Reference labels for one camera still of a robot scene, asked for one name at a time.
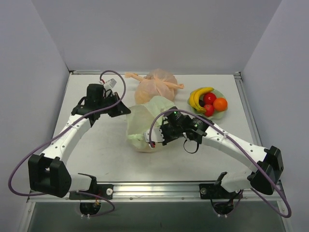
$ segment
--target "yellow banana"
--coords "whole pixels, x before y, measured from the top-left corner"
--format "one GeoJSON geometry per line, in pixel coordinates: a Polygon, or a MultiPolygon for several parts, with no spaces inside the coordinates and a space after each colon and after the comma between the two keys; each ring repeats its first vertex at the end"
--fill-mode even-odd
{"type": "Polygon", "coordinates": [[[193,95],[193,100],[194,100],[194,103],[195,105],[197,106],[195,109],[199,112],[199,113],[205,113],[206,112],[206,109],[204,107],[201,107],[198,103],[199,101],[199,97],[201,95],[204,95],[206,93],[209,93],[213,91],[213,88],[212,87],[204,87],[204,88],[201,88],[201,89],[198,89],[194,95],[193,95]]]}
{"type": "Polygon", "coordinates": [[[190,94],[190,98],[189,98],[189,104],[192,108],[195,108],[197,109],[197,105],[195,104],[195,101],[194,101],[194,95],[197,91],[199,91],[200,89],[202,88],[198,88],[196,90],[194,90],[191,94],[190,94]]]}

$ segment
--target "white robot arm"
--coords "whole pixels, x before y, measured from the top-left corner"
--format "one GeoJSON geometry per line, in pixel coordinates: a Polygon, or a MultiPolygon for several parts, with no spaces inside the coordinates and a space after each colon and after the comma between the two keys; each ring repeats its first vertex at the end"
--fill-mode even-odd
{"type": "MultiPolygon", "coordinates": [[[[253,145],[226,132],[211,120],[207,121],[212,124],[212,127],[198,118],[184,116],[178,111],[169,112],[165,115],[165,118],[160,127],[152,129],[153,142],[166,145],[175,139],[184,137],[185,141],[196,141],[197,150],[200,144],[212,146],[247,166],[246,170],[240,172],[221,173],[215,185],[223,187],[230,193],[240,189],[253,188],[266,195],[273,194],[274,188],[269,181],[243,154],[239,147],[227,139],[227,136],[236,141],[275,184],[277,184],[283,171],[281,151],[278,148],[272,146],[270,149],[267,149],[262,146],[253,145]]],[[[149,130],[144,133],[144,137],[149,142],[149,130]]]]}
{"type": "Polygon", "coordinates": [[[119,100],[112,88],[116,84],[114,79],[105,84],[90,84],[87,95],[74,107],[64,129],[71,127],[65,134],[52,142],[40,155],[33,154],[28,160],[30,188],[34,191],[64,197],[68,192],[89,191],[96,192],[97,182],[94,176],[86,174],[70,174],[66,163],[81,137],[93,126],[101,114],[111,117],[130,114],[131,111],[120,102],[115,107],[90,114],[73,124],[81,116],[115,104],[119,100]]]}

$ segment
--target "white wall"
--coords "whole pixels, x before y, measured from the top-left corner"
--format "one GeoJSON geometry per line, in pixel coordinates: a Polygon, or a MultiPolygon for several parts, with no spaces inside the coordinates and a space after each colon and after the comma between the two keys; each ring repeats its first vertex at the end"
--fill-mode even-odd
{"type": "MultiPolygon", "coordinates": [[[[9,174],[50,138],[68,70],[30,0],[0,1],[0,231],[17,231],[27,198],[13,195],[9,174]]],[[[14,179],[29,191],[23,165],[14,179]]]]}
{"type": "Polygon", "coordinates": [[[308,0],[283,0],[243,71],[263,145],[282,150],[295,232],[309,231],[308,10],[308,0]]]}
{"type": "Polygon", "coordinates": [[[281,0],[32,0],[70,70],[242,71],[281,0]]]}

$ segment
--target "fruit plate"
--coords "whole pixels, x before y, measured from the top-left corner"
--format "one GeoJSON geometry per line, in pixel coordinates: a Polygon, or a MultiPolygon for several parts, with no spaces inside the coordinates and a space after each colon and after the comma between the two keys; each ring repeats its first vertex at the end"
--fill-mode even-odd
{"type": "MultiPolygon", "coordinates": [[[[214,93],[214,94],[216,95],[217,98],[224,98],[224,99],[226,99],[225,96],[224,96],[220,91],[218,91],[218,90],[216,90],[216,89],[214,89],[211,93],[214,93]]],[[[203,96],[204,96],[204,95],[201,95],[201,96],[199,97],[199,99],[200,99],[200,100],[203,100],[203,96]]],[[[190,111],[191,111],[192,113],[196,114],[196,115],[199,115],[199,116],[202,116],[202,117],[205,117],[205,118],[208,118],[208,119],[212,119],[212,118],[214,118],[214,119],[220,119],[220,118],[222,118],[222,117],[224,116],[224,114],[225,114],[225,112],[227,111],[227,109],[224,110],[224,111],[221,111],[221,112],[215,110],[214,113],[213,113],[213,115],[210,116],[210,117],[206,117],[204,114],[199,113],[196,109],[194,109],[194,108],[191,107],[191,106],[190,106],[190,111]]]]}

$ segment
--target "orange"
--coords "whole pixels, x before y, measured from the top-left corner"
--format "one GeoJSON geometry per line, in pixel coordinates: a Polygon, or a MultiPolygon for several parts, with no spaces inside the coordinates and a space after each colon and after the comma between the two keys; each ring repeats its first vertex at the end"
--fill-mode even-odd
{"type": "Polygon", "coordinates": [[[213,107],[217,111],[224,111],[227,109],[227,101],[224,98],[217,98],[213,102],[213,107]]]}

